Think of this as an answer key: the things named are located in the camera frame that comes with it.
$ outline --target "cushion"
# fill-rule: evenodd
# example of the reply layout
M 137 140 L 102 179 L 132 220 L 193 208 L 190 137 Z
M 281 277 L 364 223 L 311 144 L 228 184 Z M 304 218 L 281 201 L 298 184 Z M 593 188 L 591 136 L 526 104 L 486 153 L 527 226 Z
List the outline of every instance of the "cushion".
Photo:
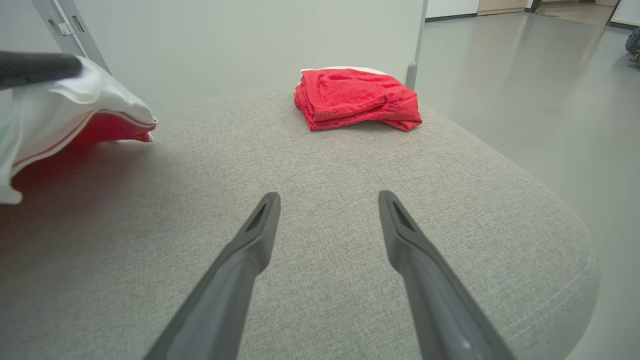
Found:
M 377 196 L 392 190 L 515 355 L 563 359 L 598 272 L 575 213 L 425 106 L 405 133 L 310 132 L 293 89 L 158 114 L 154 143 L 73 147 L 0 209 L 3 359 L 141 359 L 260 198 L 282 214 L 240 359 L 416 359 Z

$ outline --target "stitched seam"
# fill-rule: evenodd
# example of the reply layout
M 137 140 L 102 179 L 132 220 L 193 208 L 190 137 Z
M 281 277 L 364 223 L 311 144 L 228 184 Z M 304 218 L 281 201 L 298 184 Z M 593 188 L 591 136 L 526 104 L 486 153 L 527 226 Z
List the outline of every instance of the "stitched seam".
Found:
M 513 338 L 515 338 L 516 336 L 521 335 L 523 332 L 525 332 L 525 331 L 527 331 L 527 330 L 531 329 L 534 325 L 536 325 L 537 323 L 539 323 L 539 322 L 541 322 L 542 320 L 544 320 L 544 318 L 546 318 L 547 316 L 551 315 L 551 313 L 553 313 L 557 308 L 559 308 L 560 306 L 562 306 L 562 304 L 564 304 L 567 300 L 569 300 L 572 296 L 574 296 L 574 295 L 578 292 L 578 290 L 580 290 L 580 289 L 581 289 L 581 288 L 582 288 L 582 287 L 583 287 L 587 282 L 589 282 L 589 280 L 590 280 L 590 278 L 591 278 L 591 276 L 592 276 L 592 275 L 593 275 L 593 274 L 589 274 L 589 276 L 587 276 L 587 277 L 585 278 L 585 280 L 584 280 L 582 283 L 580 283 L 580 285 L 579 285 L 578 287 L 576 287 L 576 288 L 575 288 L 575 289 L 574 289 L 574 290 L 569 294 L 569 296 L 567 296 L 567 297 L 566 297 L 566 299 L 562 300 L 562 301 L 560 302 L 560 304 L 558 304 L 558 305 L 554 306 L 554 308 L 553 308 L 553 309 L 551 309 L 551 310 L 549 310 L 549 312 L 548 312 L 548 313 L 544 314 L 542 317 L 540 317 L 539 319 L 537 319 L 537 320 L 536 320 L 535 322 L 533 322 L 531 325 L 527 326 L 526 328 L 524 328 L 524 329 L 522 329 L 521 331 L 517 332 L 516 334 L 512 335 L 512 337 L 508 338 L 508 339 L 507 339 L 507 340 L 505 340 L 505 341 L 509 341 L 509 340 L 511 340 L 511 339 L 513 339 Z
M 587 261 L 587 265 L 584 267 L 584 269 L 582 269 L 582 271 L 578 275 L 576 275 L 570 282 L 568 282 L 565 286 L 563 286 L 563 288 L 561 288 L 557 293 L 555 293 L 547 301 L 543 302 L 540 306 L 536 307 L 535 309 L 533 309 L 530 313 L 526 314 L 525 316 L 519 318 L 518 320 L 513 322 L 511 325 L 509 325 L 509 326 L 505 327 L 504 329 L 500 330 L 500 332 L 503 332 L 503 331 L 509 329 L 510 327 L 516 325 L 517 323 L 521 322 L 522 320 L 528 318 L 530 315 L 532 315 L 536 311 L 540 310 L 543 306 L 547 305 L 551 300 L 555 299 L 564 290 L 566 290 L 569 286 L 571 286 L 571 284 L 573 284 L 574 281 L 576 281 L 580 276 L 582 276 L 582 274 L 584 274 L 584 272 L 587 271 L 587 269 L 591 266 L 591 257 L 592 257 L 592 255 L 593 255 L 593 248 L 591 247 L 591 244 L 589 244 L 589 261 Z

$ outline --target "black tire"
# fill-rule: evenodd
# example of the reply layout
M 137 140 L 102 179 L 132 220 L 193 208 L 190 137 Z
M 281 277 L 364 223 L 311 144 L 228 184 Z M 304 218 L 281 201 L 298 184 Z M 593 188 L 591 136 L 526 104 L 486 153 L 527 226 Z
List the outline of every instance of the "black tire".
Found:
M 640 42 L 640 28 L 636 28 L 631 35 L 627 38 L 625 49 L 628 53 L 633 54 L 638 50 L 638 42 Z

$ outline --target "red and white garment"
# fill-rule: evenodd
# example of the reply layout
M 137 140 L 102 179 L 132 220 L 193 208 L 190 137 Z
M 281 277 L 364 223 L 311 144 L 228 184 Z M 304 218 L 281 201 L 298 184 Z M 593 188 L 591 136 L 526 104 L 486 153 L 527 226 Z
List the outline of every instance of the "red and white garment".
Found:
M 362 67 L 303 69 L 294 101 L 309 130 L 380 121 L 403 131 L 422 123 L 418 95 L 384 72 Z
M 0 119 L 0 203 L 22 195 L 11 178 L 70 143 L 150 142 L 157 120 L 149 107 L 104 69 L 78 57 L 80 75 L 13 89 L 12 109 Z

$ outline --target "red cloth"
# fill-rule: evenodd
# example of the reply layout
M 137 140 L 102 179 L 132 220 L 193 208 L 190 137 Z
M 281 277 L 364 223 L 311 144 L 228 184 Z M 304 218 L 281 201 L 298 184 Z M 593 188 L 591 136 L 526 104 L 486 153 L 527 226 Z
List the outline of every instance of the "red cloth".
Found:
M 418 95 L 389 75 L 354 69 L 305 70 L 294 100 L 309 130 L 381 121 L 403 131 L 422 123 Z

